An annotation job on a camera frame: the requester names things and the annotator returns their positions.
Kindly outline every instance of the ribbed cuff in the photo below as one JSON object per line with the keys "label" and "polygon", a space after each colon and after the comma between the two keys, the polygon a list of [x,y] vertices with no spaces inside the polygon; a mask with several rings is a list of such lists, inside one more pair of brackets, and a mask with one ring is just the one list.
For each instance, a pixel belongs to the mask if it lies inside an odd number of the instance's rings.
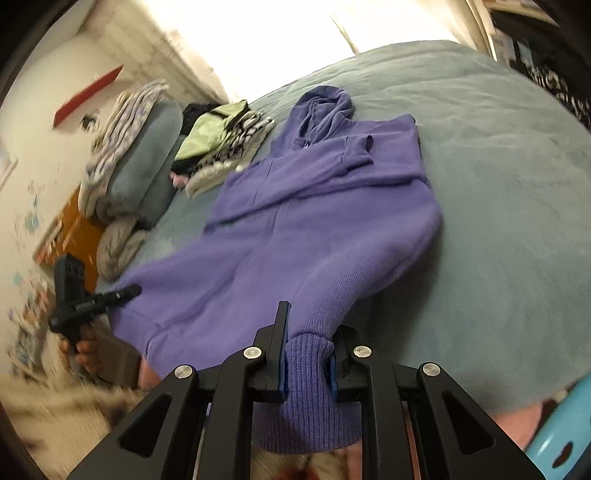
{"label": "ribbed cuff", "polygon": [[275,453],[327,452],[361,438],[361,407],[336,404],[324,376],[331,341],[303,333],[285,346],[288,394],[283,404],[255,404],[252,439]]}

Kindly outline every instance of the white wall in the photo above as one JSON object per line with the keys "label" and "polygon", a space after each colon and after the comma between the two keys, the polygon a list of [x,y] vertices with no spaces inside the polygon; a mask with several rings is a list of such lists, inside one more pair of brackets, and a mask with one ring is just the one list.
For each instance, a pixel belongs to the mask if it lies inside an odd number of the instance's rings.
{"label": "white wall", "polygon": [[[31,260],[33,250],[79,184],[90,159],[93,135],[82,132],[80,120],[99,108],[99,117],[106,122],[119,93],[136,85],[123,70],[115,83],[55,130],[53,116],[75,93],[116,66],[89,37],[79,34],[22,72],[0,106],[0,138],[18,157],[18,166],[0,190],[0,343],[4,344],[0,345],[0,374],[8,366],[5,344],[14,338],[7,311],[21,310],[29,291],[28,279],[39,272]],[[27,215],[38,219],[34,233],[27,231]]]}
{"label": "white wall", "polygon": [[63,45],[73,38],[88,17],[88,14],[96,0],[78,0],[70,9],[61,16],[47,31],[41,41],[31,52],[29,58],[22,67],[21,73],[27,70],[37,60],[42,59],[49,52]]}

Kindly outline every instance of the hoodie hood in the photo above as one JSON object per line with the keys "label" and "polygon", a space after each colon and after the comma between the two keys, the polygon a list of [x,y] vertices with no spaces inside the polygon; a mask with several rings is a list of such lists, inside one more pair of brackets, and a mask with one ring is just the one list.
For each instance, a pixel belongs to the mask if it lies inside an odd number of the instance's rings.
{"label": "hoodie hood", "polygon": [[334,134],[355,107],[342,88],[321,85],[306,92],[292,108],[280,135],[271,143],[269,157],[280,157]]}

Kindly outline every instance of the purple hoodie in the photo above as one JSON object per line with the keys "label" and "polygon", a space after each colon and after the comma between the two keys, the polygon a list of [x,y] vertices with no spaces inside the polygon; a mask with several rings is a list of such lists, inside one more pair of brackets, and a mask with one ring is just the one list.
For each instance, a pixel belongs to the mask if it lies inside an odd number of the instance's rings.
{"label": "purple hoodie", "polygon": [[361,436],[358,408],[324,379],[330,341],[355,300],[400,277],[441,224],[414,118],[352,121],[342,89],[320,86],[293,107],[267,158],[228,177],[203,235],[128,271],[142,294],[110,312],[115,335],[162,377],[223,362],[292,304],[288,397],[257,405],[255,443],[278,453],[332,450]]}

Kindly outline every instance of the striped cloth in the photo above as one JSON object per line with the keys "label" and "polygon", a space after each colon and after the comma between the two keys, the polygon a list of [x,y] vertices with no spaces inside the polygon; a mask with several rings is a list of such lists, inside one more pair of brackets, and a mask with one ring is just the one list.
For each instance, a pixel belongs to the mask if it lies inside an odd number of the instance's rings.
{"label": "striped cloth", "polygon": [[117,162],[127,152],[144,126],[150,110],[169,88],[165,80],[154,80],[135,93],[123,92],[105,127],[95,138],[93,160],[86,166],[78,209],[85,218],[95,214],[97,201],[104,197]]}

